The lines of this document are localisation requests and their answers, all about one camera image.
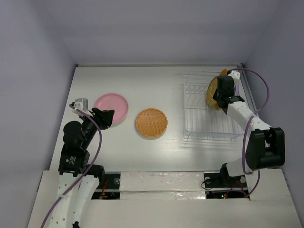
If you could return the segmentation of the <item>green rimmed woven plate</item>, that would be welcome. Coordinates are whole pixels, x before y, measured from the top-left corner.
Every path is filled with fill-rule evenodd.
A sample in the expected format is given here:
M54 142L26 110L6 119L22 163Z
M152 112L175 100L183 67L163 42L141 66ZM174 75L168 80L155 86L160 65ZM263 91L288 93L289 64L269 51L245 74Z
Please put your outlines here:
M213 107L216 110L219 110L220 107L218 106L217 101L213 99L216 89L217 89L217 76L211 80L208 86L206 93L206 103L209 107Z

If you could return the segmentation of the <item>pink round plate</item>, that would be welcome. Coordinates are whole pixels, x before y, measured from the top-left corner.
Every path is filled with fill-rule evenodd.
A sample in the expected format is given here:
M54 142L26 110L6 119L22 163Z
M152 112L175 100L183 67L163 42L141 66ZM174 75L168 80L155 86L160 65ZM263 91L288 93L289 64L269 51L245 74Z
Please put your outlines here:
M120 124L128 115L129 104L125 97L116 93L108 93L99 97L94 104L99 110L114 110L113 124Z

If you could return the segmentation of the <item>square woven orange tray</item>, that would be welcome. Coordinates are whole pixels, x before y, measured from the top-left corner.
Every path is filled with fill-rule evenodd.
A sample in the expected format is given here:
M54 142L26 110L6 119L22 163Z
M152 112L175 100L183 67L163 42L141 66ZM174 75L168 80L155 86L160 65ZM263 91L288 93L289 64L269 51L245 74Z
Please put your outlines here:
M225 68L224 70L221 71L221 73L219 74L219 76L226 76L227 73L228 73L228 69ZM214 106L214 108L215 108L217 111L220 110L220 107L218 106L218 104L216 104L216 105Z

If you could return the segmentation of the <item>round woven orange plate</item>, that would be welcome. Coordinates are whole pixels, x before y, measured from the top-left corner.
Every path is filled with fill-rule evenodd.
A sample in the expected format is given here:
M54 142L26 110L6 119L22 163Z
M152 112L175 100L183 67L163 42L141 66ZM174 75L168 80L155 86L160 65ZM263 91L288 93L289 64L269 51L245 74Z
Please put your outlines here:
M167 116L155 108L142 110L135 119L136 130L145 137L158 137L166 131L167 126Z

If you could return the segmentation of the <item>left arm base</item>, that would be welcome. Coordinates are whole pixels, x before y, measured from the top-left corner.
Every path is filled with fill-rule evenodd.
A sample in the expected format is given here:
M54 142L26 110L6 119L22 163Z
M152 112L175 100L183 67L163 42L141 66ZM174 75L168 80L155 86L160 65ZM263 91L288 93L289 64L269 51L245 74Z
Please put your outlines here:
M92 200L120 199L120 172L106 172L105 181L100 184L92 195Z

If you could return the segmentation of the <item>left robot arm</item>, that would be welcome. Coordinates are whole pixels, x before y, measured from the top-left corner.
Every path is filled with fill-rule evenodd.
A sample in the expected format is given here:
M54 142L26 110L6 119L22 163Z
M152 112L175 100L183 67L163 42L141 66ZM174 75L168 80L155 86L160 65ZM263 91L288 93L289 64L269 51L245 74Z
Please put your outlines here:
M83 110L70 104L82 122L70 121L63 129L57 199L42 221L43 228L79 228L94 191L105 183L105 170L96 165L102 130L110 128L114 110Z

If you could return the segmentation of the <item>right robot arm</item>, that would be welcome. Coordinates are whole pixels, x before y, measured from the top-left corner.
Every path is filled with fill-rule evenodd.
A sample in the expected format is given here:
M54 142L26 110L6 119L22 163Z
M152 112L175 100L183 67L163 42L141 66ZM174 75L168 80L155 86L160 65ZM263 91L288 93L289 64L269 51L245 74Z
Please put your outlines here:
M234 93L239 73L231 71L227 76L217 77L217 88L213 99L219 108L233 119L244 131L242 156L222 165L219 182L230 186L237 176L249 175L254 171L275 168L285 163L285 133L262 121L250 110L245 100Z

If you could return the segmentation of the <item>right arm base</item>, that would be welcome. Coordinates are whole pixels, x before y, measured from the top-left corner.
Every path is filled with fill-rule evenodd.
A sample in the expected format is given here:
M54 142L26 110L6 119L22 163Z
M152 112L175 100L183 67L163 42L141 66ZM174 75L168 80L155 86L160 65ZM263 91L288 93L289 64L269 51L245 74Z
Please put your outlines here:
M243 199L249 193L244 175L223 179L219 172L207 172L201 187L206 199Z

